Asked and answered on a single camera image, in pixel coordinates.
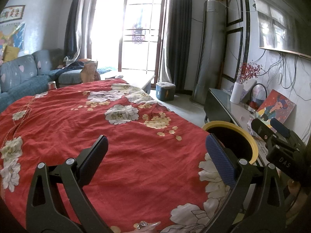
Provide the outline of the person's right hand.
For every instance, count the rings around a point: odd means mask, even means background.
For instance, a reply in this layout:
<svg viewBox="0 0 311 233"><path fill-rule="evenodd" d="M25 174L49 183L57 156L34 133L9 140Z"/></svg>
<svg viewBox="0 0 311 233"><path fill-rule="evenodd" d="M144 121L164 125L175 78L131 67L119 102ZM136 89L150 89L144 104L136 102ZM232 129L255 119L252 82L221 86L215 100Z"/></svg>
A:
<svg viewBox="0 0 311 233"><path fill-rule="evenodd" d="M278 174L285 197L286 225L292 224L299 216L303 217L303 221L310 219L310 205L306 204L308 195L300 183L281 171Z"/></svg>

